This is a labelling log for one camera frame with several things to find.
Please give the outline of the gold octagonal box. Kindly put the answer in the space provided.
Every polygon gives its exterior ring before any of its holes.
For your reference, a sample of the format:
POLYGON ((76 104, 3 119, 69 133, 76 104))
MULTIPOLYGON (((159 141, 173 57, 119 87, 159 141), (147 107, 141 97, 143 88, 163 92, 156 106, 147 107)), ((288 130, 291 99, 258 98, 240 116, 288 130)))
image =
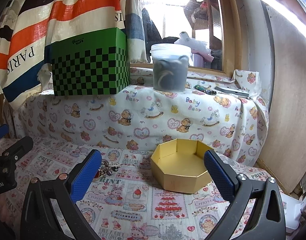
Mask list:
POLYGON ((164 190, 193 194, 212 181, 203 160, 211 149, 189 139, 159 144, 151 156, 152 175, 164 190))

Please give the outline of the baby bear print cloth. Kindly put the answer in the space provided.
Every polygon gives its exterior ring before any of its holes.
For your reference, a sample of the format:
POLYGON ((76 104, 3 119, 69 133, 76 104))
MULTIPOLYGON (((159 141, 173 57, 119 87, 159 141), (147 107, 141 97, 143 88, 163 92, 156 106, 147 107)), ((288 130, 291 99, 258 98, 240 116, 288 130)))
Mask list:
POLYGON ((232 77, 189 72, 183 92, 154 90, 152 70, 146 68, 131 68, 130 80, 115 95, 55 96, 49 88, 17 110, 4 103, 10 135, 143 151, 190 139, 244 165, 255 164, 269 126, 257 72, 236 70, 232 77), (209 87, 216 95, 200 92, 195 85, 209 87), (215 86, 242 89, 249 97, 226 94, 215 86))

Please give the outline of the wooden board panel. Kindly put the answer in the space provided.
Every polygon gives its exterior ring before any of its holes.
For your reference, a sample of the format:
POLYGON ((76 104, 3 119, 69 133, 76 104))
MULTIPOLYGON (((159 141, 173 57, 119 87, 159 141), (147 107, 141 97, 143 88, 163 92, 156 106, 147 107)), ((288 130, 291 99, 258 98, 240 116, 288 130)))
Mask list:
POLYGON ((274 48, 269 130, 258 163, 291 193, 306 173, 306 38, 267 7, 274 48))

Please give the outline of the translucent plastic tub with lid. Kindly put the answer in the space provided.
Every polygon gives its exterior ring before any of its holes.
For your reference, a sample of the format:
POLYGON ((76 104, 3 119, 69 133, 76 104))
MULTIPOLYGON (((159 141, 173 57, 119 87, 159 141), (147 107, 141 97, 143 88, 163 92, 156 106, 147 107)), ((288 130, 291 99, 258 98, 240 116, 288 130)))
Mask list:
POLYGON ((191 49, 173 43, 151 46, 153 88, 162 92, 183 92, 186 88, 191 49))

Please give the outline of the striped paris woven bag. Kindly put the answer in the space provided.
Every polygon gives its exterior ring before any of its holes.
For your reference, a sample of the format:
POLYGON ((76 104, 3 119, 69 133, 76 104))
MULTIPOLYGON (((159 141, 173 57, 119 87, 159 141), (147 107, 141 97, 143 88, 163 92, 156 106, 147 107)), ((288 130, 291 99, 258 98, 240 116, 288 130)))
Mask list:
POLYGON ((128 64, 146 62, 140 0, 12 0, 0 18, 0 93, 20 108, 53 85, 51 44, 108 28, 126 35, 128 64))

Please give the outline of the silver jewelry pile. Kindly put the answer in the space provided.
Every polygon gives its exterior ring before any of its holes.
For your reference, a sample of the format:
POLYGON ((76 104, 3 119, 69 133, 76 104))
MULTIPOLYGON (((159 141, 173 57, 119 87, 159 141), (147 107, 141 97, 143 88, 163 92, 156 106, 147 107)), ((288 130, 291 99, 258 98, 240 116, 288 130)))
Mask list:
POLYGON ((107 160, 102 160, 100 168, 98 169, 92 181, 95 182, 105 176, 111 176, 114 172, 118 172, 120 168, 121 166, 118 164, 111 164, 107 160))

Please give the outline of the white paper box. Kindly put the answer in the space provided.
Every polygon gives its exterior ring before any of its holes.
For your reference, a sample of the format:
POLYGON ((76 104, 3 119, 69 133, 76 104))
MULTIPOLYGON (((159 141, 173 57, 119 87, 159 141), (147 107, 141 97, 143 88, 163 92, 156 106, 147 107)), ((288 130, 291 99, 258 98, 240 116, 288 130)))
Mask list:
POLYGON ((302 202, 292 198, 284 193, 281 193, 282 204, 285 214, 286 232, 294 232, 300 223, 300 217, 302 215, 302 202))

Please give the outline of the green black checkered box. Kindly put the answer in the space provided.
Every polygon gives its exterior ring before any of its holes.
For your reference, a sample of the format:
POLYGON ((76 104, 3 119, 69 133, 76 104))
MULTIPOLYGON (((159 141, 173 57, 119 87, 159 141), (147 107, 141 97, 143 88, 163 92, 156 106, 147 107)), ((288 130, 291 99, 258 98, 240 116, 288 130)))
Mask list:
POLYGON ((130 83, 126 35, 93 31, 49 46, 55 96, 114 95, 130 83))

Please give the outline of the pink white plastic bag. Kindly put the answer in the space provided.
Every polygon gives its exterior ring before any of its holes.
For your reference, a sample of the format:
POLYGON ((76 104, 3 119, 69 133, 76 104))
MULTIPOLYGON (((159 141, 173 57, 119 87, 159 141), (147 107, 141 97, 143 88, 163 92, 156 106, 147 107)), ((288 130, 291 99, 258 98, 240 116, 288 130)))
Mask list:
POLYGON ((192 54, 199 54, 208 62, 212 62, 214 59, 214 57, 211 55, 211 50, 207 42, 197 41, 194 38, 190 38, 185 31, 180 32, 180 38, 176 40, 174 44, 189 47, 192 54))

